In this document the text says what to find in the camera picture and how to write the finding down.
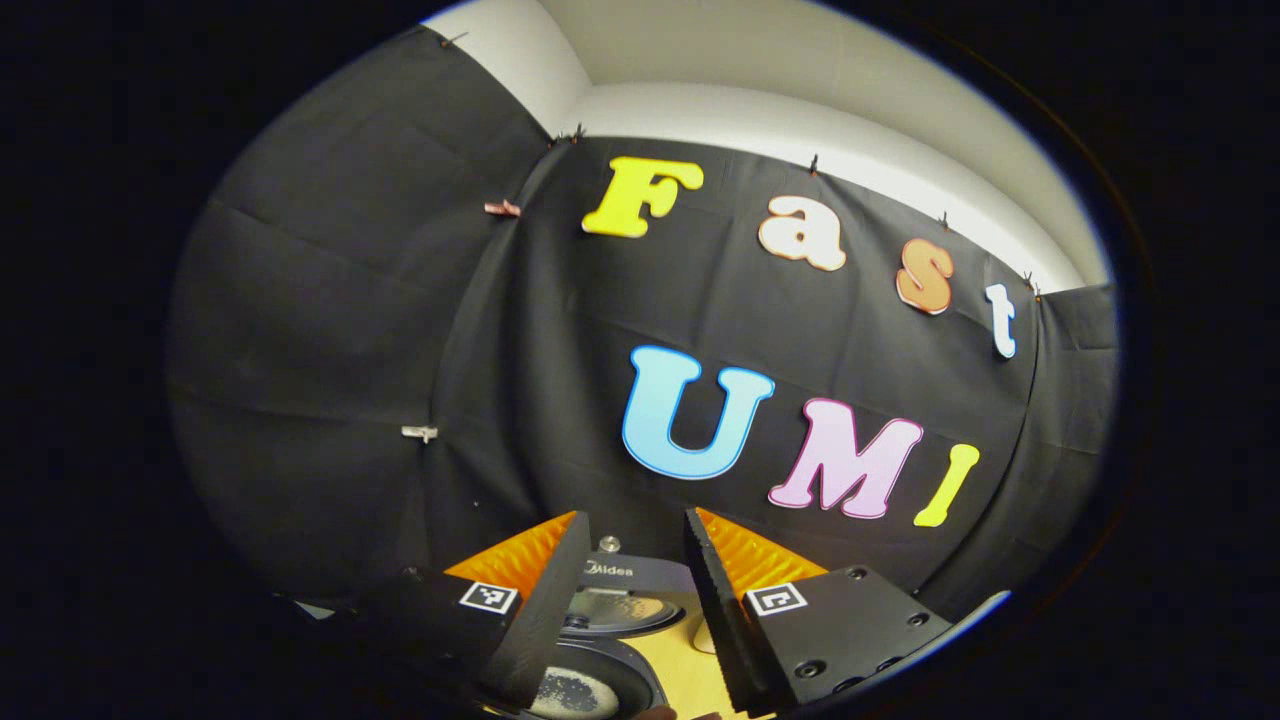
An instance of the clip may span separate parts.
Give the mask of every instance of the clip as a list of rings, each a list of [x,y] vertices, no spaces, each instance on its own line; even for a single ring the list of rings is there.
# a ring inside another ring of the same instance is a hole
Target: clip
[[[412,427],[404,425],[401,428],[401,434],[404,437],[420,437],[422,438],[422,445],[431,442],[433,438],[440,436],[440,430],[434,425]]]
[[[516,205],[512,205],[507,200],[503,200],[502,205],[498,205],[497,202],[485,202],[484,204],[484,211],[489,213],[490,215],[503,215],[503,217],[511,217],[511,218],[518,218],[520,217],[520,208],[516,206]]]
[[[453,37],[451,37],[448,40],[442,40],[440,41],[440,47],[448,47],[448,46],[453,45],[454,40],[460,40],[463,36],[470,35],[470,33],[471,33],[471,31],[467,31],[467,32],[463,32],[462,35],[456,35],[456,36],[453,36]]]

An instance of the screw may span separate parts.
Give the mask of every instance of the screw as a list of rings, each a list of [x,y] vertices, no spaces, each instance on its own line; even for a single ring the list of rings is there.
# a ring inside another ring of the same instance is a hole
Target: screw
[[[817,678],[826,669],[827,664],[822,660],[810,660],[809,662],[804,662],[796,667],[796,676],[808,680],[810,678]]]

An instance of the white ceiling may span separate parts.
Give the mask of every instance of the white ceiling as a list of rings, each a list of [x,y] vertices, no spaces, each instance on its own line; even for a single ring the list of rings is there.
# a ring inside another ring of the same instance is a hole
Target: white ceiling
[[[1089,283],[1097,240],[1064,178],[1002,111],[890,36],[808,0],[539,0],[595,86],[684,82],[826,105],[924,142],[1044,227]]]

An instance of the foam letter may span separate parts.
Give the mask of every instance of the foam letter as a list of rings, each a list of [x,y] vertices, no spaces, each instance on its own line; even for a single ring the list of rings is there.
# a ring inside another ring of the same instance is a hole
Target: foam letter
[[[906,462],[906,456],[920,442],[924,430],[910,420],[891,420],[867,448],[858,451],[854,434],[854,409],[844,402],[815,397],[804,404],[809,418],[809,437],[796,457],[787,482],[769,491],[769,502],[782,507],[808,507],[813,503],[810,487],[822,473],[822,509],[829,510],[849,491],[854,497],[840,506],[850,518],[874,519],[888,510],[888,493]]]
[[[1009,301],[1009,293],[1002,284],[988,287],[987,300],[991,301],[991,332],[996,336],[996,350],[1005,357],[1012,357],[1018,351],[1018,343],[1009,332],[1014,319],[1014,304]]]
[[[955,273],[951,254],[927,240],[915,238],[902,246],[902,268],[897,272],[897,296],[911,307],[937,315],[951,305]]]
[[[840,249],[840,218],[817,200],[782,195],[769,200],[772,218],[760,223],[760,245],[788,260],[808,260],[819,270],[836,270],[845,264]]]
[[[915,524],[922,528],[937,528],[947,519],[947,509],[951,507],[951,501],[956,498],[956,493],[960,492],[960,486],[964,484],[965,477],[969,475],[969,469],[978,462],[978,448],[972,445],[956,445],[951,448],[951,466],[947,468],[947,474],[942,478],[942,484],[938,486],[938,492],[933,495],[933,500],[924,510],[920,510],[915,515]]]
[[[594,213],[582,218],[582,229],[596,234],[643,237],[649,223],[640,217],[640,206],[649,204],[649,214],[662,218],[676,205],[676,181],[687,190],[703,186],[703,169],[692,163],[614,158],[613,179]],[[655,176],[666,176],[649,184]]]
[[[631,386],[622,442],[641,465],[684,480],[714,478],[733,466],[742,454],[755,409],[773,395],[773,380],[742,368],[724,368],[719,384],[724,388],[724,410],[716,437],[704,450],[685,450],[671,441],[671,425],[685,386],[703,374],[698,360],[649,345],[631,351],[636,380]]]

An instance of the midea logo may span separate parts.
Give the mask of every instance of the midea logo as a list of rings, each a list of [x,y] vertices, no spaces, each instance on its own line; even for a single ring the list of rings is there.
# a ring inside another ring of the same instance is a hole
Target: midea logo
[[[586,574],[588,575],[635,575],[630,568],[614,568],[612,565],[600,565],[595,560],[586,561]]]

